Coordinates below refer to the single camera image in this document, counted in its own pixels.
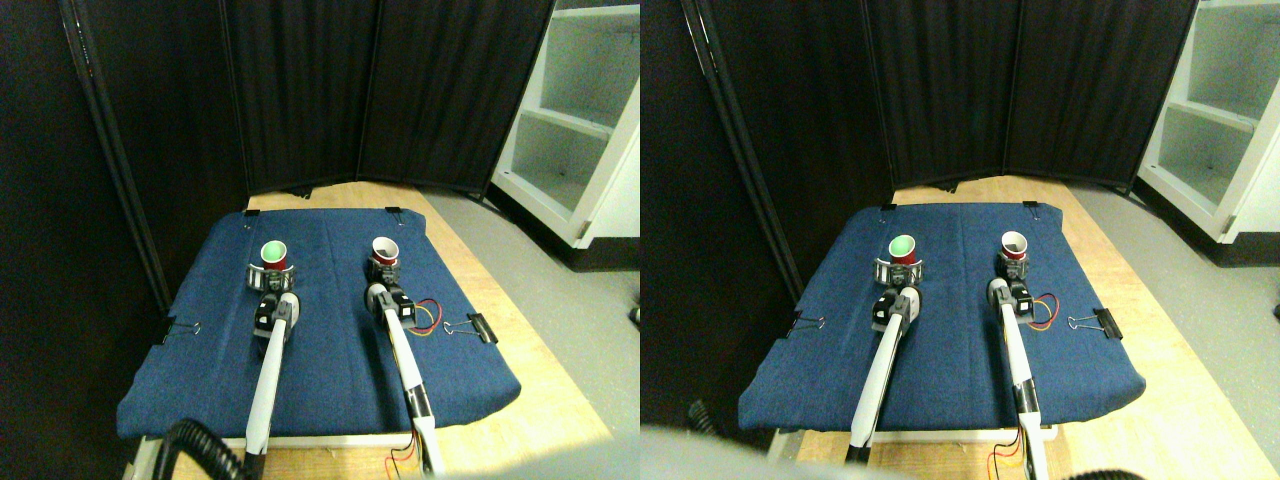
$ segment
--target black room divider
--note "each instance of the black room divider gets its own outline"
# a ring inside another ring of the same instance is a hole
[[[1128,189],[1196,0],[1023,0],[1006,172]]]
[[[63,8],[0,3],[0,471],[15,479],[120,477],[132,452],[115,406],[159,320],[96,87],[73,61],[77,14]]]
[[[250,193],[353,179],[378,3],[220,1]]]
[[[360,178],[483,192],[552,0],[384,0]]]
[[[895,187],[1002,172],[1018,5],[867,1]]]
[[[250,193],[356,178],[483,192],[552,0],[221,0]]]

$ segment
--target metal frame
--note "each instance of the metal frame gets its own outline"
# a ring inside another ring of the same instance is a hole
[[[156,458],[160,454],[163,438],[143,436],[138,444],[138,453],[133,457],[133,463],[124,468],[123,480],[151,480],[155,471]],[[371,434],[371,435],[329,435],[329,436],[271,436],[269,439],[273,449],[294,448],[366,448],[366,447],[404,447],[410,442],[410,434]],[[244,448],[243,438],[223,439],[229,448]]]
[[[771,462],[795,462],[804,443],[804,434],[808,430],[777,429],[773,431],[773,442],[769,443],[767,457]],[[1059,426],[1048,425],[1041,428],[1041,438],[1053,440],[1057,438]],[[872,435],[872,443],[1007,443],[1018,435],[1016,429],[998,430],[908,430],[908,431],[877,431]]]

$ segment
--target white cabinet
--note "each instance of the white cabinet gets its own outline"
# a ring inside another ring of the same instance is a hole
[[[573,248],[640,236],[640,5],[584,4],[552,14],[493,177]]]
[[[1202,1],[1138,177],[1213,241],[1280,232],[1280,0]]]

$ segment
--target shelf compartment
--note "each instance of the shelf compartment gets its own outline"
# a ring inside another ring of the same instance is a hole
[[[558,211],[573,211],[608,141],[539,115],[521,115],[516,128],[509,172],[554,200]]]
[[[1169,102],[1169,108],[1192,115],[1197,115],[1207,120],[1213,120],[1249,134],[1252,134],[1253,129],[1258,127],[1258,119],[1256,118],[1238,115],[1233,113],[1231,109],[1222,109],[1212,105],[1204,105],[1190,100],[1171,100]]]
[[[1201,1],[1201,9],[1235,9],[1235,8],[1266,8],[1266,6],[1280,6],[1280,0],[1204,0]]]
[[[640,27],[640,5],[590,6],[556,10],[552,22],[600,31],[635,31]]]
[[[1171,108],[1165,113],[1158,164],[1216,209],[1252,138],[1252,133]]]
[[[1261,119],[1280,78],[1280,4],[1217,1],[1196,17],[1187,97]]]
[[[594,14],[590,12],[635,12]],[[547,32],[539,106],[616,127],[640,78],[639,6],[559,10]]]
[[[521,110],[521,113],[529,116],[536,116],[540,120],[550,122],[564,128],[575,129],[577,132],[604,141],[608,141],[609,137],[613,134],[613,127],[607,127],[596,122],[581,118],[579,115],[563,114],[552,109],[525,108],[524,110]]]

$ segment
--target black curtain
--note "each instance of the black curtain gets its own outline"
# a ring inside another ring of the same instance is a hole
[[[867,1],[895,187],[1001,172],[1018,8]]]
[[[0,3],[0,471],[120,477],[159,314],[56,3]]]
[[[250,193],[353,179],[378,3],[221,1]]]
[[[768,0],[714,3],[712,13],[721,73],[808,282],[845,221],[893,196],[863,10]]]
[[[1196,0],[1023,0],[1009,172],[1128,187]]]
[[[83,4],[93,70],[169,294],[219,218],[248,202],[216,3]]]
[[[387,0],[381,9],[358,175],[483,191],[552,1]]]
[[[737,425],[745,378],[786,332],[774,261],[676,1],[641,6],[645,178],[640,422],[681,428],[695,399]]]

